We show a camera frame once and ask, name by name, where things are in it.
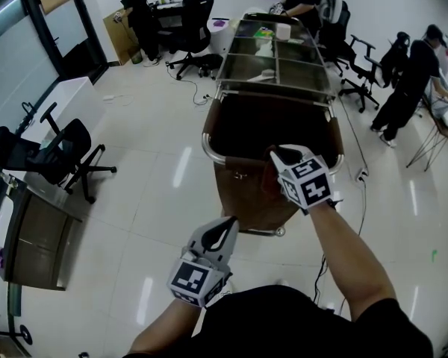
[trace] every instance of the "person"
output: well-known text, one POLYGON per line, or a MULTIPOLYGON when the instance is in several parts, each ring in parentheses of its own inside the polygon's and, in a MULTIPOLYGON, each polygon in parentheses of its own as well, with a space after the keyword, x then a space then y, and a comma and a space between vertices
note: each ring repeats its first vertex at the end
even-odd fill
POLYGON ((296 17, 308 29, 312 37, 316 37, 322 26, 316 6, 320 0, 284 0, 282 16, 296 17))
POLYGON ((287 286, 230 294, 201 309, 180 300, 132 343, 127 358, 166 357, 432 357, 432 343, 400 309, 395 290, 364 241, 327 203, 309 210, 351 321, 320 309, 287 286))
POLYGON ((423 40, 411 44, 410 58, 395 91, 373 120, 372 131, 380 132, 387 126, 380 139, 391 148, 399 128, 404 128, 413 116, 425 88, 432 78, 435 91, 448 98, 448 91, 441 86, 440 63, 435 50, 447 46, 443 33, 436 25, 430 25, 423 40))
POLYGON ((125 8, 121 18, 128 17, 128 26, 133 28, 138 43, 146 55, 144 66, 157 66, 159 55, 158 30, 159 21, 153 17, 147 0, 121 0, 125 8))

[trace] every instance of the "cart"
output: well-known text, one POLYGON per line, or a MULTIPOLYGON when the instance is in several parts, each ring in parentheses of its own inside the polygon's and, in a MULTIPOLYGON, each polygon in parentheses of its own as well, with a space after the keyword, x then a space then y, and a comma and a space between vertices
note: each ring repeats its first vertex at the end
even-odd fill
MULTIPOLYGON (((331 175, 343 164, 335 94, 323 59, 300 22, 250 14, 237 27, 217 83, 202 147, 214 162, 223 215, 236 216, 241 232, 283 236, 285 222, 299 208, 281 193, 270 152, 278 145, 304 145, 322 156, 331 175), (291 24, 290 42, 254 37, 261 28, 275 33, 276 20, 291 24), (255 55, 262 46, 273 50, 272 57, 255 55), (264 70, 274 70, 274 78, 255 81, 264 70)), ((299 161, 292 151, 279 154, 288 163, 299 161)))

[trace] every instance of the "white container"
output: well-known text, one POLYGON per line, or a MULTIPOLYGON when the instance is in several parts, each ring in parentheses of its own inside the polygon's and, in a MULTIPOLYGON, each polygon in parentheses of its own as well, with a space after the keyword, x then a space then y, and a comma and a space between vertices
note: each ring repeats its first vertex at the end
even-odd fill
POLYGON ((289 24, 277 24, 276 37, 282 41, 288 41, 290 39, 290 25, 289 24))

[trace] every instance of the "white desk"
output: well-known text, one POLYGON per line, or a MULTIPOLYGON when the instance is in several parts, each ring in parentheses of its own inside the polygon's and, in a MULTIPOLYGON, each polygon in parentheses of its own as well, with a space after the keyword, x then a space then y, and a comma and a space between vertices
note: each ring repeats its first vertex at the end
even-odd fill
MULTIPOLYGON (((41 143, 45 139, 52 140, 55 137, 56 134, 50 128, 48 121, 40 123, 40 118, 54 102, 57 103, 57 106, 52 111, 52 117, 60 130, 73 119, 78 118, 92 134, 105 114, 98 93, 88 77, 60 82, 41 104, 33 122, 23 133, 23 139, 41 143)), ((36 172, 8 170, 3 172, 23 180, 33 193, 58 207, 61 207, 63 198, 68 195, 58 186, 48 183, 36 172)))

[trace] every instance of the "brown bin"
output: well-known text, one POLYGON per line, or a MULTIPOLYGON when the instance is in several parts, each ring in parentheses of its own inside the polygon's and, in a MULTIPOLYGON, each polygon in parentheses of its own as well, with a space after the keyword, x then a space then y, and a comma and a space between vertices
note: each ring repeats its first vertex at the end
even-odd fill
MULTIPOLYGON (((269 152, 277 145, 309 147, 331 174, 343 162, 338 122, 328 107, 257 93, 215 99, 202 133, 202 146, 214 161, 217 189, 226 216, 242 230, 276 230, 298 210, 282 194, 269 152)), ((279 150, 288 163, 295 152, 279 150)))

